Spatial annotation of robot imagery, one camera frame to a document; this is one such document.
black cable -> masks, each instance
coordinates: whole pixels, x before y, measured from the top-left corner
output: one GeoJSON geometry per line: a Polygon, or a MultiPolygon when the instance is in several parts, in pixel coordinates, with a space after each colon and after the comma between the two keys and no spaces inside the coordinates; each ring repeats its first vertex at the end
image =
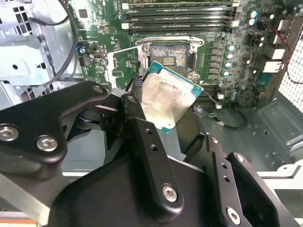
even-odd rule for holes
{"type": "Polygon", "coordinates": [[[38,18],[33,18],[33,17],[30,17],[29,20],[36,23],[36,24],[39,24],[39,25],[43,25],[43,26],[57,26],[57,25],[61,25],[61,24],[64,24],[66,21],[68,21],[69,17],[66,16],[66,18],[64,18],[62,21],[59,21],[57,23],[47,23],[43,20],[40,20],[38,18]]]}
{"type": "Polygon", "coordinates": [[[238,108],[234,107],[233,109],[235,111],[237,111],[239,113],[239,115],[241,116],[241,118],[243,119],[243,123],[241,125],[239,125],[239,126],[229,126],[229,125],[225,124],[224,122],[222,122],[219,119],[219,117],[218,117],[217,114],[211,114],[210,113],[208,116],[210,118],[216,118],[217,124],[220,125],[220,126],[223,126],[223,127],[227,128],[227,129],[237,130],[237,129],[241,129],[241,128],[245,127],[248,124],[247,117],[238,108]]]}
{"type": "Polygon", "coordinates": [[[78,53],[75,53],[75,64],[74,64],[74,70],[71,73],[70,77],[65,77],[65,78],[59,78],[59,81],[62,82],[77,82],[77,83],[81,83],[83,81],[85,81],[85,79],[79,79],[79,78],[74,78],[76,71],[77,71],[77,66],[78,66],[78,53]]]}
{"type": "Polygon", "coordinates": [[[76,23],[73,15],[68,10],[67,6],[64,4],[64,2],[62,0],[58,0],[58,1],[62,5],[62,7],[64,8],[64,10],[65,10],[65,12],[66,12],[66,14],[67,14],[67,16],[68,16],[68,18],[70,20],[71,30],[72,30],[72,32],[75,35],[75,40],[74,40],[74,43],[72,44],[71,51],[69,52],[69,54],[68,54],[65,62],[63,63],[62,67],[60,68],[60,70],[57,73],[54,70],[54,66],[51,65],[52,69],[53,69],[54,76],[53,76],[53,78],[50,81],[48,81],[45,84],[43,84],[43,86],[48,86],[48,85],[54,83],[66,71],[66,69],[68,68],[69,64],[71,63],[71,60],[72,60],[74,54],[77,51],[76,48],[77,48],[78,41],[79,41],[79,32],[78,32],[78,28],[77,28],[77,23],[76,23]]]}

perforated metal panel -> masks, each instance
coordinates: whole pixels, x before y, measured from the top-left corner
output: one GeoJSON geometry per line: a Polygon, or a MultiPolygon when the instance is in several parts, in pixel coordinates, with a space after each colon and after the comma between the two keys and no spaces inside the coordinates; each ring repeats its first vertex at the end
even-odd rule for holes
{"type": "MultiPolygon", "coordinates": [[[[288,65],[291,80],[303,83],[303,33],[288,65]]],[[[279,92],[303,113],[303,85],[292,82],[285,73],[279,92]]]]}

gray metal panel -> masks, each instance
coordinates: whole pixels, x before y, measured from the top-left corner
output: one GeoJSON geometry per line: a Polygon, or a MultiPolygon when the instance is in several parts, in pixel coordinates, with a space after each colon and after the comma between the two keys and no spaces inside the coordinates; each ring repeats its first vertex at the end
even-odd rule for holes
{"type": "MultiPolygon", "coordinates": [[[[158,130],[160,139],[166,153],[180,161],[185,158],[181,154],[177,131],[173,129],[170,134],[158,130]]],[[[68,145],[68,152],[62,164],[63,172],[89,172],[104,163],[105,147],[102,131],[91,131],[83,138],[74,140],[68,145]]]]}

red wire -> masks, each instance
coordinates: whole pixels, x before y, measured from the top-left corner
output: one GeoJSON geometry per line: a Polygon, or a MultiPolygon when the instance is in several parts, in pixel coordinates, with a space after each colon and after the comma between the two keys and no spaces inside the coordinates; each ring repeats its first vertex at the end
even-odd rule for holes
{"type": "Polygon", "coordinates": [[[286,64],[285,64],[285,73],[287,74],[288,79],[289,79],[291,82],[293,82],[294,84],[303,84],[303,82],[294,81],[294,80],[292,80],[292,79],[290,78],[289,73],[288,73],[288,65],[289,65],[289,62],[290,62],[290,60],[291,60],[291,58],[292,58],[293,52],[292,52],[292,50],[290,49],[289,45],[287,44],[286,40],[280,35],[280,33],[279,33],[277,30],[274,30],[274,31],[275,31],[275,34],[276,34],[277,36],[279,36],[279,38],[281,39],[281,41],[286,45],[286,47],[287,47],[287,49],[288,49],[288,51],[289,51],[289,56],[288,56],[287,62],[286,62],[286,64]]]}

green circuit board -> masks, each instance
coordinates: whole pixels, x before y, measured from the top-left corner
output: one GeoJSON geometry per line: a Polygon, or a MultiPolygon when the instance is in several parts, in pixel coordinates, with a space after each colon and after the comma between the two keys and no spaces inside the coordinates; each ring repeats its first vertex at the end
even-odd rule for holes
{"type": "MultiPolygon", "coordinates": [[[[255,62],[278,40],[258,21],[274,26],[286,17],[279,13],[283,6],[270,0],[72,0],[69,6],[78,21],[86,80],[125,89],[157,61],[214,97],[220,90],[223,106],[255,106],[267,91],[272,73],[263,73],[255,62]],[[264,38],[262,46],[257,37],[264,38]]],[[[212,103],[207,97],[200,102],[212,103]]]]}

